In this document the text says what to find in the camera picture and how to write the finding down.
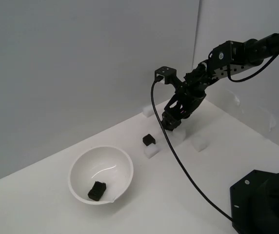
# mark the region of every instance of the bowl rim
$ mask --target bowl rim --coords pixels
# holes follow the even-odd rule
[[[70,192],[72,193],[72,195],[79,201],[85,203],[85,204],[90,204],[90,205],[101,205],[101,204],[107,204],[107,203],[111,203],[111,201],[89,201],[89,200],[86,200],[86,199],[83,199],[82,197],[80,197],[75,191],[74,189],[72,188],[72,185],[71,185],[71,173],[72,173],[72,170],[73,170],[73,167],[75,166],[76,162],[79,160],[79,158],[81,158],[84,154],[86,154],[87,152],[93,150],[93,149],[96,149],[96,148],[103,148],[103,147],[109,147],[109,148],[114,148],[116,150],[119,150],[120,152],[122,152],[126,158],[128,159],[129,161],[129,165],[130,165],[130,170],[131,170],[131,175],[129,177],[129,181],[127,183],[127,185],[125,186],[124,190],[118,194],[115,198],[118,199],[127,189],[128,187],[130,186],[131,184],[131,181],[132,181],[132,178],[133,178],[133,173],[134,173],[134,168],[133,168],[133,162],[130,158],[130,156],[121,148],[117,147],[117,146],[112,146],[112,145],[99,145],[99,146],[94,146],[88,150],[86,150],[85,152],[83,152],[82,154],[80,154],[79,157],[77,157],[77,159],[73,162],[72,166],[70,167],[70,171],[68,173],[68,187],[69,187],[69,190]]]

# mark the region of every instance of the gray wall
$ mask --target gray wall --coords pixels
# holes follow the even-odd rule
[[[198,5],[0,0],[0,178],[139,113],[160,66],[190,71]]]
[[[277,0],[201,0],[194,66],[227,40],[244,42],[272,33],[279,33]],[[207,94],[209,101],[279,145],[279,57],[252,80],[232,83],[226,78],[208,88]]]

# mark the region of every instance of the white table surface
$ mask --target white table surface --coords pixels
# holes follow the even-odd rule
[[[176,147],[179,157],[229,215],[230,186],[253,169],[279,172],[279,146],[207,101],[182,127],[188,138]],[[139,114],[1,179],[0,234],[235,234],[193,188],[167,147],[145,157],[142,137],[148,133],[165,146],[156,118]],[[208,148],[198,153],[191,134],[206,138]],[[69,192],[69,168],[78,155],[103,144],[130,155],[133,181],[114,203],[86,205]]]

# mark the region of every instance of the white foam block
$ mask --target white foam block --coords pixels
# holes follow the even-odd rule
[[[191,142],[197,152],[204,150],[209,145],[208,140],[203,138],[201,135],[193,136],[191,138]]]
[[[143,108],[143,115],[145,115],[147,118],[152,116],[154,114],[154,109],[153,109],[153,106],[152,105],[149,105],[149,106],[145,106]]]
[[[178,140],[179,144],[181,144],[186,138],[186,130],[185,129],[174,129],[173,137]]]
[[[155,144],[150,144],[149,146],[146,147],[144,150],[144,153],[147,158],[151,158],[154,155],[156,155],[160,151],[159,147]]]

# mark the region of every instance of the white bowl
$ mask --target white bowl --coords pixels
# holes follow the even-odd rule
[[[130,156],[114,146],[98,146],[82,154],[72,165],[68,186],[79,201],[100,205],[114,202],[129,187],[133,177]],[[95,181],[106,183],[106,191],[99,201],[91,200],[87,194]]]

